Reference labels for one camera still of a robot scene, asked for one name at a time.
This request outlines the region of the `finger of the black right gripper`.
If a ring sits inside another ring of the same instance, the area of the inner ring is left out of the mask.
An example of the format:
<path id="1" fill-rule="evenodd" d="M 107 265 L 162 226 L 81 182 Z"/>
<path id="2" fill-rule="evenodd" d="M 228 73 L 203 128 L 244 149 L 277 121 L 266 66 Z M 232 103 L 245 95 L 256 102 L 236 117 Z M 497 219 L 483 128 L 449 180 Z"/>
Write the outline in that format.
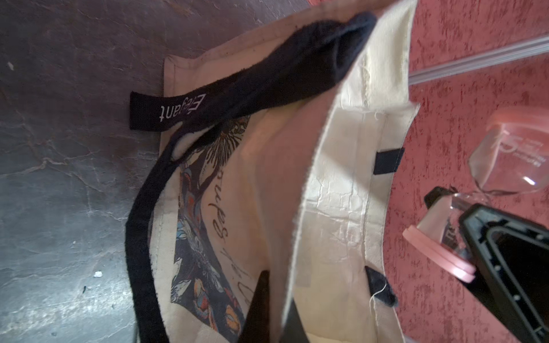
<path id="1" fill-rule="evenodd" d="M 547 342 L 548 229 L 482 204 L 459 227 L 477 269 L 469 292 L 520 342 Z"/>

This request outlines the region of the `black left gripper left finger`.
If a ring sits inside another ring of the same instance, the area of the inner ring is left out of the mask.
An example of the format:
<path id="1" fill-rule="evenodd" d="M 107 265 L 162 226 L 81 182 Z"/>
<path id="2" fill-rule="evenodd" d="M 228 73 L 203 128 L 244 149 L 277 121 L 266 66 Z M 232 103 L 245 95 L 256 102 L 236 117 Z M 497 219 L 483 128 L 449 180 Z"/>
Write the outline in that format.
<path id="1" fill-rule="evenodd" d="M 238 343 L 270 342 L 270 272 L 260 273 Z"/>

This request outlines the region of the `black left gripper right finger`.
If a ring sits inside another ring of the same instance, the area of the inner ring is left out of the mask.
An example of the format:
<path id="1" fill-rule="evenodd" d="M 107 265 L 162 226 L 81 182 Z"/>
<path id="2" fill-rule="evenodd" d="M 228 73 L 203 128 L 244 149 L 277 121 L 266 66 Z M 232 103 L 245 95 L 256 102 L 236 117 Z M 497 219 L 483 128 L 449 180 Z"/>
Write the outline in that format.
<path id="1" fill-rule="evenodd" d="M 293 300 L 287 316 L 287 321 L 280 338 L 281 343 L 309 343 L 297 306 Z"/>

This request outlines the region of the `pink hourglass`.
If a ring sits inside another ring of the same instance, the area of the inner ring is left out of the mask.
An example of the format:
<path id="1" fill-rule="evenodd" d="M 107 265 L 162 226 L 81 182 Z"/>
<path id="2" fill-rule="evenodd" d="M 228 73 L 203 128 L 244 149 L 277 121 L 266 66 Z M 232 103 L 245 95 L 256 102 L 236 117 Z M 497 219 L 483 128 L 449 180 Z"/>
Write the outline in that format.
<path id="1" fill-rule="evenodd" d="M 462 282 L 477 270 L 460 236 L 458 218 L 474 204 L 493 197 L 537 192 L 548 185 L 548 110 L 508 107 L 489 118 L 482 142 L 468 160 L 473 192 L 442 190 L 426 215 L 403 237 L 429 260 Z"/>

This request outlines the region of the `cream canvas tote bag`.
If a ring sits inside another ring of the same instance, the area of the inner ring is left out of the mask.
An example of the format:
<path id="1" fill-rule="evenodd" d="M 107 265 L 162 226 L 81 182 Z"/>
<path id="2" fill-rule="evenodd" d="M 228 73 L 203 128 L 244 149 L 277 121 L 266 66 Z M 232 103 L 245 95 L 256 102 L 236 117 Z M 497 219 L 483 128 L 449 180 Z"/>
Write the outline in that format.
<path id="1" fill-rule="evenodd" d="M 270 272 L 270 342 L 294 300 L 310 342 L 403 342 L 383 262 L 415 1 L 329 1 L 196 59 L 130 127 L 162 152 L 126 224 L 140 342 L 237 342 Z"/>

